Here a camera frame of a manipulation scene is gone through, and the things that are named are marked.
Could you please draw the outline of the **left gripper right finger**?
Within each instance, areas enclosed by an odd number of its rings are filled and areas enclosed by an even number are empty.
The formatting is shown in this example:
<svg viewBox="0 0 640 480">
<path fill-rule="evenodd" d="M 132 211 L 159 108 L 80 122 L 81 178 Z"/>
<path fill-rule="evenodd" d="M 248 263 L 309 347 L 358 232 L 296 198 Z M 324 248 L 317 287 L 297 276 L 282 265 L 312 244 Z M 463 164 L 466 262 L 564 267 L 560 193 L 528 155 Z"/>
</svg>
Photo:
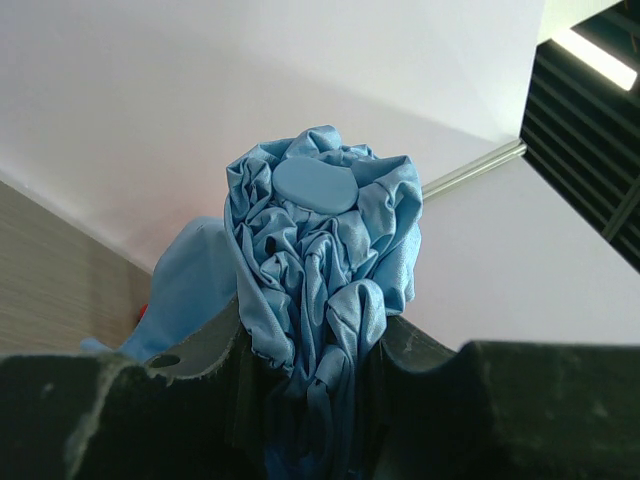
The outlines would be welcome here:
<svg viewBox="0 0 640 480">
<path fill-rule="evenodd" d="M 635 346 L 471 341 L 400 316 L 366 368 L 368 479 L 635 479 Z"/>
</svg>

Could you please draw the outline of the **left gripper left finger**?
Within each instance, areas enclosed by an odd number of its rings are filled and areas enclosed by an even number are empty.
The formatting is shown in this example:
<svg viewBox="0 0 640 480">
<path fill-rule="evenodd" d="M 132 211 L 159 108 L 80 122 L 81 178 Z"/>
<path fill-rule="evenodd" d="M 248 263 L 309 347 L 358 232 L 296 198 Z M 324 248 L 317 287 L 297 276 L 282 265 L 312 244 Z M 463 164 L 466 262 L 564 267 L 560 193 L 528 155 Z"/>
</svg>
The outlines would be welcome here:
<svg viewBox="0 0 640 480">
<path fill-rule="evenodd" d="M 261 479 L 258 382 L 236 301 L 178 345 L 1 359 L 5 479 Z"/>
</svg>

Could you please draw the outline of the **light blue folding umbrella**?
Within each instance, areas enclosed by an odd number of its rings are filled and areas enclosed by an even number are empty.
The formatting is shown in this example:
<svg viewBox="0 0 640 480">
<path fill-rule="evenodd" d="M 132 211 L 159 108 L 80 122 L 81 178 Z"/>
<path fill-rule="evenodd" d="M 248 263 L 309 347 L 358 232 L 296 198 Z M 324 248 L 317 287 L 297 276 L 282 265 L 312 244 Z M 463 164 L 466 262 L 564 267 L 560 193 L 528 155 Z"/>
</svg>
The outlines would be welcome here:
<svg viewBox="0 0 640 480">
<path fill-rule="evenodd" d="M 358 478 L 361 370 L 414 298 L 416 167 L 320 126 L 256 145 L 226 175 L 223 216 L 190 221 L 167 248 L 119 352 L 148 361 L 236 301 L 253 353 L 278 375 L 268 476 Z"/>
</svg>

